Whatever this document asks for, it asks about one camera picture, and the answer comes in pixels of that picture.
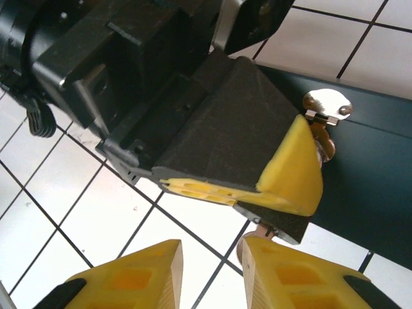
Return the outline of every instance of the metal hinge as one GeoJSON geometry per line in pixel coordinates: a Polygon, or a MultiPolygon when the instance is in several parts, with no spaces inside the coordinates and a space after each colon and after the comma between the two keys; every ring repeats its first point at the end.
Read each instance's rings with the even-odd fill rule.
{"type": "Polygon", "coordinates": [[[322,125],[336,126],[353,112],[352,103],[339,91],[320,89],[308,92],[303,97],[305,117],[322,125]]]}

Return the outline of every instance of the screw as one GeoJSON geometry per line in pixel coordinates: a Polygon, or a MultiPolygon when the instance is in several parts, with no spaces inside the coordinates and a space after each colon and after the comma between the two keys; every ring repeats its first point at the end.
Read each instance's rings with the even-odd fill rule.
{"type": "Polygon", "coordinates": [[[342,116],[348,116],[352,112],[352,107],[349,105],[343,105],[339,108],[339,114],[342,116]]]}

